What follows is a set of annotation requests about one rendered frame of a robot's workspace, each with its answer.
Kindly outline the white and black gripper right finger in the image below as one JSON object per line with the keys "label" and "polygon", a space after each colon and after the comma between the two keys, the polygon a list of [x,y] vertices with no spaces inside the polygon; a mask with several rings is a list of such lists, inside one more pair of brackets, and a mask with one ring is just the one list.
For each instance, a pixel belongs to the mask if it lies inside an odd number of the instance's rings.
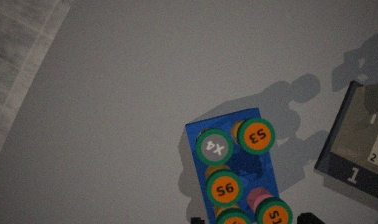
{"label": "white and black gripper right finger", "polygon": [[310,213],[301,213],[300,216],[297,217],[297,224],[325,224],[325,223],[310,212]]}

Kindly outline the blue tube rack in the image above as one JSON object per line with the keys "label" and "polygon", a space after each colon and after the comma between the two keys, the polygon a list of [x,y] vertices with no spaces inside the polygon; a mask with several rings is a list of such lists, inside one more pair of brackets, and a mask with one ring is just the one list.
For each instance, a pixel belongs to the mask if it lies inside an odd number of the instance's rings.
{"label": "blue tube rack", "polygon": [[[196,138],[201,130],[208,128],[217,128],[226,132],[232,139],[230,130],[236,121],[246,120],[248,118],[261,118],[259,108],[245,109],[185,125],[209,224],[215,224],[215,214],[213,211],[214,204],[209,200],[206,193],[206,177],[205,172],[209,165],[203,163],[196,153]],[[233,142],[233,140],[232,140]],[[255,215],[247,203],[247,197],[252,189],[264,187],[268,189],[275,197],[279,198],[273,166],[270,153],[254,155],[245,152],[239,145],[233,142],[234,150],[230,160],[225,163],[232,171],[234,171],[242,181],[243,195],[238,202],[241,210],[243,210],[251,222],[254,223]],[[264,166],[265,164],[265,166]]]}

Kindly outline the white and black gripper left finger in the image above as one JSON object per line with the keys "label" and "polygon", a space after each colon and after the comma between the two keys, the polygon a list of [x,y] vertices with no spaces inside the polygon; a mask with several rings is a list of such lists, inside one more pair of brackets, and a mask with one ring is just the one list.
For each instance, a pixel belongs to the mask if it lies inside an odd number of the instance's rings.
{"label": "white and black gripper left finger", "polygon": [[204,220],[201,220],[200,217],[191,218],[191,224],[205,224]]}

